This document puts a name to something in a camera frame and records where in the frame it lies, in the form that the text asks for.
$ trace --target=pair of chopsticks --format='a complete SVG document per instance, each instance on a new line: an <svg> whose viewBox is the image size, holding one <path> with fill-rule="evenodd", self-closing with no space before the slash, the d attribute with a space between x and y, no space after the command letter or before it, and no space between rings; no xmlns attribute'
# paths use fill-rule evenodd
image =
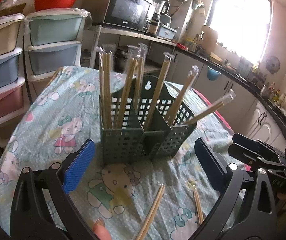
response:
<svg viewBox="0 0 286 240"><path fill-rule="evenodd" d="M180 105L183 101L183 97L184 97L186 91L191 87L191 85L194 82L197 74L198 74L198 69L197 69L197 71L194 69L194 71L190 72L190 74L187 76L187 80L186 80L182 90L180 91L180 93L176 97L175 101L172 103L171 107L167 111L164 119L168 125L173 124L175 116L177 115L177 112L178 112Z"/></svg>
<svg viewBox="0 0 286 240"><path fill-rule="evenodd" d="M146 121L144 122L144 127L143 127L144 131L147 131L148 127L150 126L150 123L151 123L151 120L153 117L153 113L154 113L154 110L155 110L155 107L157 104L157 100L159 99L160 93L162 91L162 87L163 87L167 72L169 70L170 64L171 64L171 60L163 61L162 68L161 68L160 75L159 75L159 79L157 81L157 84L156 84L156 87L154 90L154 94L152 97L152 102L150 104L150 109L148 111Z"/></svg>
<svg viewBox="0 0 286 240"><path fill-rule="evenodd" d="M160 189L158 190L157 192L157 195L153 201L153 204L151 206L151 209L149 210L145 220L144 220L144 224L143 226L141 227L139 233L137 234L135 240L143 240L147 234L147 231L156 215L156 212L159 208L159 205L160 205L160 202L161 202L161 199L163 197L163 193L164 193L164 189L165 189L165 185L162 184L160 186Z"/></svg>
<svg viewBox="0 0 286 240"><path fill-rule="evenodd" d="M139 106L140 106L140 98L139 97L141 95L143 74L144 74L144 59L141 57L139 59L138 74L136 77L135 91L134 91L134 97L133 97L133 106L134 106L134 110L135 110L136 114L139 112Z"/></svg>
<svg viewBox="0 0 286 240"><path fill-rule="evenodd" d="M195 199L196 211L197 211L197 216L199 218L199 225L200 225L201 223L203 223L204 218L203 218L201 201L200 201L199 194L197 192L197 188L194 189L193 195L194 195L194 199Z"/></svg>
<svg viewBox="0 0 286 240"><path fill-rule="evenodd" d="M213 113L214 111L221 108L222 106L225 106L226 104L231 102L234 98L235 98L235 93L233 90L230 90L228 94L224 95L219 100L215 101L212 105L207 107L205 110L201 111L199 114L197 114L192 119L187 120L184 124L195 124L198 120Z"/></svg>
<svg viewBox="0 0 286 240"><path fill-rule="evenodd" d="M125 112L127 99L129 97L131 84L132 84L132 77L133 77L133 73L134 73L134 70L135 70L137 64L138 64L138 61L136 59L132 58L131 63L130 63L130 67L128 67L128 69L127 69L126 80L125 80L125 84L124 84L123 91L122 91L120 109L118 111L118 115L117 115L117 119L116 119L116 126L115 126L116 128L119 128L119 129L122 128L122 123L123 123L123 119L124 119L124 112ZM116 104L115 115L117 112L117 108L118 108L118 103Z"/></svg>
<svg viewBox="0 0 286 240"><path fill-rule="evenodd" d="M111 116L111 76L112 54L102 53L102 65L99 66L100 94L102 104L102 119L105 129L112 129Z"/></svg>

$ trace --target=pink heart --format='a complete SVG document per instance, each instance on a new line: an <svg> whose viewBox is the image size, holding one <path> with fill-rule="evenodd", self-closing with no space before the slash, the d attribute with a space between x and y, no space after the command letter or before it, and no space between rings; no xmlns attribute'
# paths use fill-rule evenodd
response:
<svg viewBox="0 0 286 240"><path fill-rule="evenodd" d="M26 117L25 121L26 121L26 122L31 122L31 121L33 121L33 114L32 114L32 113L29 113L28 116Z"/></svg>

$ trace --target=pink drawer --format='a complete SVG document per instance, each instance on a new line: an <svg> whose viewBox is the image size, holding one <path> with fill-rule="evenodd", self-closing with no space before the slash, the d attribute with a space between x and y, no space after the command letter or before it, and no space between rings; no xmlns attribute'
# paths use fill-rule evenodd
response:
<svg viewBox="0 0 286 240"><path fill-rule="evenodd" d="M0 117L23 107L22 86L0 94Z"/></svg>

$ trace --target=window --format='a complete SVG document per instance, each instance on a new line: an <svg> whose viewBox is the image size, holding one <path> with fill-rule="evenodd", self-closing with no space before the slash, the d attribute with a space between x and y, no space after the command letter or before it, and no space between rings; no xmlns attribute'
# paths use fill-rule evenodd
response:
<svg viewBox="0 0 286 240"><path fill-rule="evenodd" d="M252 63L261 59L270 29L270 0L214 0L207 25L217 42Z"/></svg>

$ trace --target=microwave door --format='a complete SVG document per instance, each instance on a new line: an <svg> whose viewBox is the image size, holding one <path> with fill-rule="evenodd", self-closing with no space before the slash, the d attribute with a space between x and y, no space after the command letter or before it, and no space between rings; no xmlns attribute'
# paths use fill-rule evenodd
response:
<svg viewBox="0 0 286 240"><path fill-rule="evenodd" d="M110 0L104 23L142 31L149 6L145 0Z"/></svg>

